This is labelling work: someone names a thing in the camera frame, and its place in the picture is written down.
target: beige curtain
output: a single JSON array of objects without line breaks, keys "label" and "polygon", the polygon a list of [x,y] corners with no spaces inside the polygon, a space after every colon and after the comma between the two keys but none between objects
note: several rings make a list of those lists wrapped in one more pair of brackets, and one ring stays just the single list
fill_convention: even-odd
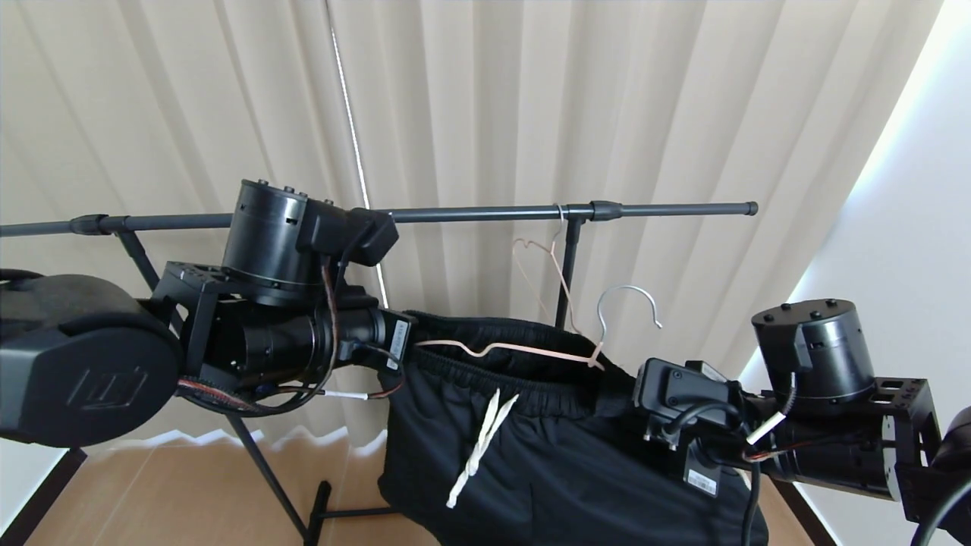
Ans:
[{"label": "beige curtain", "polygon": [[[792,290],[906,82],[939,1],[4,2],[0,216],[230,210],[242,178],[343,206],[758,201],[754,218],[589,223],[577,325],[647,357],[738,373],[749,316]],[[353,129],[332,42],[344,69]],[[359,152],[358,169],[355,150]],[[512,262],[557,222],[402,225],[391,307],[545,320]],[[145,235],[152,262],[216,262],[225,232]],[[2,260],[145,295],[109,237],[3,240]],[[552,310],[556,277],[519,253]],[[356,279],[379,293],[376,271]],[[360,370],[342,389],[374,385]],[[373,437],[385,406],[258,420]],[[181,401],[135,437],[223,427]]]}]

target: baseboard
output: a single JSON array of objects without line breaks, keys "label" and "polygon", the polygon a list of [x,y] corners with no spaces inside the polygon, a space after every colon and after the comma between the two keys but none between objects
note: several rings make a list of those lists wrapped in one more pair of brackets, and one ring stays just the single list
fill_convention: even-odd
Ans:
[{"label": "baseboard", "polygon": [[23,546],[30,538],[34,529],[40,525],[48,510],[60,496],[61,492],[71,481],[75,473],[81,468],[81,463],[87,455],[80,449],[71,449],[61,457],[60,461],[50,471],[48,477],[41,482],[40,487],[30,496],[23,509],[10,523],[3,536],[0,536],[0,546]]},{"label": "baseboard", "polygon": [[795,516],[795,519],[799,520],[799,525],[806,530],[806,534],[809,535],[809,539],[813,541],[813,544],[816,546],[838,546],[836,540],[829,534],[826,525],[816,515],[816,511],[809,505],[809,502],[806,502],[806,498],[794,485],[790,482],[776,480],[772,480],[772,483],[779,491],[779,495],[788,504],[792,515]]}]

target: hanger hook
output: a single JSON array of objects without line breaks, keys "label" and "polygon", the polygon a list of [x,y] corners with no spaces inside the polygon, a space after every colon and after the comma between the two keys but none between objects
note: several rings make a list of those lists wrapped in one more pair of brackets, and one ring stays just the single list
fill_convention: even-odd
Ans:
[{"label": "hanger hook", "polygon": [[559,234],[563,232],[563,226],[566,224],[566,216],[563,214],[563,207],[559,203],[553,203],[553,205],[556,205],[556,210],[559,211],[559,229],[552,235],[552,239],[555,242]]},{"label": "hanger hook", "polygon": [[664,327],[661,325],[660,322],[657,321],[657,302],[654,301],[653,296],[650,293],[648,293],[647,290],[644,290],[641,287],[635,287],[634,285],[620,285],[616,287],[610,287],[604,290],[604,292],[600,294],[600,299],[597,300],[597,317],[600,318],[600,327],[602,329],[602,333],[600,334],[601,343],[603,343],[604,339],[607,338],[607,321],[604,320],[604,314],[602,309],[603,303],[604,303],[604,297],[614,290],[623,290],[623,289],[634,290],[643,294],[651,303],[651,314],[654,318],[654,325],[657,326],[657,329],[661,329]]}]

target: black shorts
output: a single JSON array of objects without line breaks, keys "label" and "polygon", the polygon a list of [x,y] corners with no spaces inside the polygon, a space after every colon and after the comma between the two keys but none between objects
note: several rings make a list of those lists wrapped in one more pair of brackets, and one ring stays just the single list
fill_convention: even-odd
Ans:
[{"label": "black shorts", "polygon": [[[413,341],[594,349],[545,324],[409,314],[419,319]],[[455,347],[411,347],[405,387],[391,397],[382,495],[446,545],[739,544],[749,497],[742,478],[726,470],[711,498],[670,477],[670,452],[643,439],[634,378],[598,361],[604,370],[502,349],[473,358]],[[503,402],[519,399],[448,508],[497,389]],[[752,544],[767,543],[759,512]]]}]

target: white drawstring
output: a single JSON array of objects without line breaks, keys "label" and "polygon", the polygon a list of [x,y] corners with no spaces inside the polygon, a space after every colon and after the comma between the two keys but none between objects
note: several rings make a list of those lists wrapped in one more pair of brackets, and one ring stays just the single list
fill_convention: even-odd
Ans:
[{"label": "white drawstring", "polygon": [[455,503],[458,502],[458,495],[462,493],[462,488],[465,487],[469,478],[476,475],[476,472],[479,470],[479,460],[486,454],[488,444],[492,441],[492,436],[495,435],[495,431],[499,429],[502,422],[506,420],[506,416],[513,409],[513,404],[516,403],[517,398],[519,398],[518,394],[510,398],[505,404],[502,404],[500,408],[499,390],[495,390],[495,394],[488,402],[488,409],[485,410],[483,426],[479,430],[479,441],[472,448],[472,455],[465,462],[465,468],[462,469],[462,473],[458,475],[458,479],[455,480],[455,485],[452,486],[452,490],[449,492],[449,501],[445,503],[449,508],[455,508]]}]

